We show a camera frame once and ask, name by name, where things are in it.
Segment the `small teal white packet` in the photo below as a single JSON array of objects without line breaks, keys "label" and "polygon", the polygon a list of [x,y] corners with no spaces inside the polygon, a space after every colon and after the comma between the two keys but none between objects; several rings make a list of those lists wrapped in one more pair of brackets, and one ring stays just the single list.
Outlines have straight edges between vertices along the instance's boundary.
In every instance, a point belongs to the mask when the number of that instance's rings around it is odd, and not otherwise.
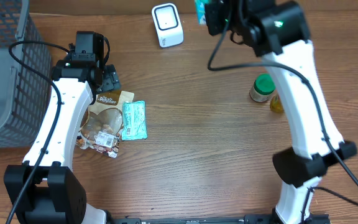
[{"label": "small teal white packet", "polygon": [[194,2],[198,23],[200,25],[206,25],[205,5],[209,3],[209,0],[194,0]]}]

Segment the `teal white snack packet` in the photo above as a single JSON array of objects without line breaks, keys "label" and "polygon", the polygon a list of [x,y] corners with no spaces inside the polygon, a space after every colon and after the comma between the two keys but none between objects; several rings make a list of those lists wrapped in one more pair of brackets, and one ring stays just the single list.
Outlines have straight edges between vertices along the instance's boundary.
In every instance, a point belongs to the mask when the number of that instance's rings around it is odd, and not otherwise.
[{"label": "teal white snack packet", "polygon": [[147,139],[145,101],[125,102],[122,107],[124,129],[123,140]]}]

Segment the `brown snack packet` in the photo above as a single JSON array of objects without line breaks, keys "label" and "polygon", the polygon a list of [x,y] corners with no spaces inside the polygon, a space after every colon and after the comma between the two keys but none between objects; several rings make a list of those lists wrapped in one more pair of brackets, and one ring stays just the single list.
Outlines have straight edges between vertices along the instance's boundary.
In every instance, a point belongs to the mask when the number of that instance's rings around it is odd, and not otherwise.
[{"label": "brown snack packet", "polygon": [[75,144],[80,149],[117,157],[124,128],[122,106],[133,99],[132,92],[122,90],[98,94],[85,112]]}]

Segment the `green lid white jar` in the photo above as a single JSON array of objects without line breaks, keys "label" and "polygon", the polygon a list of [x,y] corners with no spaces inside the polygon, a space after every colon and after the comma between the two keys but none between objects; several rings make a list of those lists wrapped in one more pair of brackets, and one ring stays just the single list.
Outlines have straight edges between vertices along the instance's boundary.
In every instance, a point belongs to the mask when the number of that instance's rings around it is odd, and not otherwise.
[{"label": "green lid white jar", "polygon": [[266,102],[275,91],[275,84],[268,73],[259,75],[250,89],[250,97],[259,103]]}]

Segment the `yellow liquid bottle silver cap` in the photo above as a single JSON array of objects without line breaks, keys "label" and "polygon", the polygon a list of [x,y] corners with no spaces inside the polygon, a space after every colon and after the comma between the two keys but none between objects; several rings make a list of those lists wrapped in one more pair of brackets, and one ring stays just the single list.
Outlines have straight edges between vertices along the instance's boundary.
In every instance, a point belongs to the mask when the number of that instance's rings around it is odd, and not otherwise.
[{"label": "yellow liquid bottle silver cap", "polygon": [[270,109],[274,113],[284,113],[284,109],[283,109],[282,103],[280,101],[279,95],[275,95],[272,97],[272,99],[270,101]]}]

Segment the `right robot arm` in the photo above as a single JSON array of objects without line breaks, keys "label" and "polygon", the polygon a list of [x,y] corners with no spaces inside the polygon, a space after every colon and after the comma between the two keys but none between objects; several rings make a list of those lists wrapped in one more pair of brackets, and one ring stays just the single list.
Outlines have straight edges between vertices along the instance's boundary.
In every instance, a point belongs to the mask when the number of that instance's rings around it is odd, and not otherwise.
[{"label": "right robot arm", "polygon": [[205,18],[211,35],[239,35],[272,77],[291,132],[290,148],[273,156],[282,180],[270,223],[328,223],[309,211],[329,167],[357,154],[335,126],[319,84],[310,30],[295,1],[210,1]]}]

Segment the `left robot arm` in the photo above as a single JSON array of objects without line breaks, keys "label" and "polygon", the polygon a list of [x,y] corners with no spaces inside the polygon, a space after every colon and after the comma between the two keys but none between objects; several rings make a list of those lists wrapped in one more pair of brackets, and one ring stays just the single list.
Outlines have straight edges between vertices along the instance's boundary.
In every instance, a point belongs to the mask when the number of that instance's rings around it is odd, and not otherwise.
[{"label": "left robot arm", "polygon": [[7,222],[114,223],[111,213],[87,202],[86,191],[75,177],[74,146],[89,105],[100,93],[120,87],[114,65],[108,65],[110,44],[93,31],[76,33],[75,44],[65,50],[49,75],[9,55],[51,87],[48,108],[39,133],[20,165],[9,165],[4,184],[12,202]]}]

